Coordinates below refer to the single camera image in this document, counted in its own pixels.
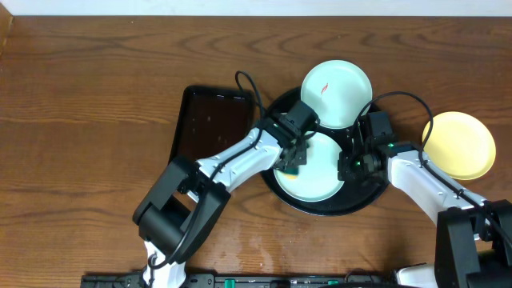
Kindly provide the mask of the green yellow sponge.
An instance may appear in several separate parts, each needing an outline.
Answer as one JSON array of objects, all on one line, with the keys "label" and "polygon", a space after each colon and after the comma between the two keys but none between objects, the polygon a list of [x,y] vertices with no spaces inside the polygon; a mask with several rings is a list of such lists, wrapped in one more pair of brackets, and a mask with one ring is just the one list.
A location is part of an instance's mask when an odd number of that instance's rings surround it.
[{"label": "green yellow sponge", "polygon": [[287,167],[282,172],[289,179],[296,179],[299,174],[299,168],[296,167]]}]

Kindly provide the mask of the large green plate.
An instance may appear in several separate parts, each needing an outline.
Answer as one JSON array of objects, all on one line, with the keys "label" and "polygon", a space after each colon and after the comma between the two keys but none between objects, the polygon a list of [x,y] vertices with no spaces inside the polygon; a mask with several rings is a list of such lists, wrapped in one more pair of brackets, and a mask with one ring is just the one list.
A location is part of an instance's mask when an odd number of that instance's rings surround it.
[{"label": "large green plate", "polygon": [[306,164],[297,174],[274,170],[278,185],[292,198],[319,202],[334,196],[343,186],[338,180],[338,158],[342,151],[335,140],[316,133],[307,141]]}]

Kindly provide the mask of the small green plate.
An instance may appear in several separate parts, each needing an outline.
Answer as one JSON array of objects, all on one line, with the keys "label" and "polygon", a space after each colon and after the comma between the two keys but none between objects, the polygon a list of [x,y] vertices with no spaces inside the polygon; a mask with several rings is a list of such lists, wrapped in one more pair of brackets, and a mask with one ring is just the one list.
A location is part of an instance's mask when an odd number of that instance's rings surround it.
[{"label": "small green plate", "polygon": [[369,78],[358,66],[343,60],[316,65],[304,78],[301,100],[318,115],[320,125],[344,129],[354,124],[373,98]]}]

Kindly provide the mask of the yellow plate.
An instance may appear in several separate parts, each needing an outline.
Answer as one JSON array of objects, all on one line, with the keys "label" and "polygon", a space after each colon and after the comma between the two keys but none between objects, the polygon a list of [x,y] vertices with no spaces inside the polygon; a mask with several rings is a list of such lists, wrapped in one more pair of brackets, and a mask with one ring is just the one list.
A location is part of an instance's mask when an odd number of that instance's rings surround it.
[{"label": "yellow plate", "polygon": [[496,145],[488,128],[475,117],[457,111],[434,116],[422,134],[425,152],[446,174],[472,180],[486,174],[494,164]]}]

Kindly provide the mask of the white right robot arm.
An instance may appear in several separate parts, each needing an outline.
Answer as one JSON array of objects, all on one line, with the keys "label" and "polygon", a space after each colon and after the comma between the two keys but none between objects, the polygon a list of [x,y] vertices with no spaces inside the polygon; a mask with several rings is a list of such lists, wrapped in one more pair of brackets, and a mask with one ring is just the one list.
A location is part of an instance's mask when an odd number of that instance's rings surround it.
[{"label": "white right robot arm", "polygon": [[491,202],[437,168],[419,146],[384,144],[341,152],[343,181],[379,180],[407,194],[436,225],[434,263],[401,268],[400,286],[509,287],[511,204]]}]

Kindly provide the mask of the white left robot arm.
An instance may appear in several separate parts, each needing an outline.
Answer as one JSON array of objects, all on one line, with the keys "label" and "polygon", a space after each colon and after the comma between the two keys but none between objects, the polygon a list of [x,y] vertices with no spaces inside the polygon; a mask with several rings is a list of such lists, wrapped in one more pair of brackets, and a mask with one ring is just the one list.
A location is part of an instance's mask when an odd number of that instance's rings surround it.
[{"label": "white left robot arm", "polygon": [[144,241],[147,287],[179,287],[185,263],[209,236],[233,190],[264,170],[306,161],[306,136],[316,114],[288,112],[264,117],[243,140],[192,162],[177,156],[135,209]]}]

